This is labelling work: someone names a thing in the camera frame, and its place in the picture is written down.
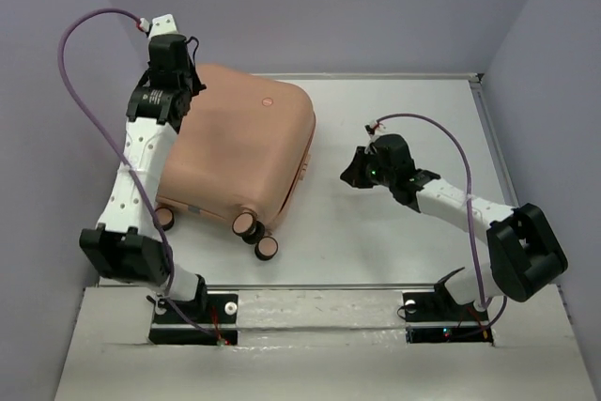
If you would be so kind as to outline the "pink hard-shell suitcase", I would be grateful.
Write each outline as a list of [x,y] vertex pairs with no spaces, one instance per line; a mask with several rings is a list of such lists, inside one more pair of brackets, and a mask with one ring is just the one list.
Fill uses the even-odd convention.
[[310,158],[314,105],[291,83],[216,64],[196,70],[206,89],[183,119],[157,202],[225,222],[269,261],[279,251],[273,232]]

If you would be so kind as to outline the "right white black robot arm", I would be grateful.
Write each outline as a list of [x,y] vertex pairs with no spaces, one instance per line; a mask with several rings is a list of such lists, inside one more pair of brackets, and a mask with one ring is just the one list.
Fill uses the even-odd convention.
[[567,257],[544,212],[534,204],[512,207],[470,196],[440,175],[419,168],[398,134],[380,135],[357,147],[340,178],[355,189],[382,186],[417,213],[444,221],[482,241],[489,260],[439,279],[432,306],[453,318],[466,305],[497,297],[525,302],[568,269]]

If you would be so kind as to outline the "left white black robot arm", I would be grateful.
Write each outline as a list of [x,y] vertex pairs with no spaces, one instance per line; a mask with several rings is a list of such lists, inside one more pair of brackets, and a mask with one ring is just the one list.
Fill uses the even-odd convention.
[[116,180],[95,227],[79,244],[99,275],[146,286],[175,303],[183,318],[196,321],[208,309],[205,279],[173,261],[155,211],[162,172],[189,113],[204,89],[179,33],[150,38],[148,67],[126,111],[126,139],[117,154]]

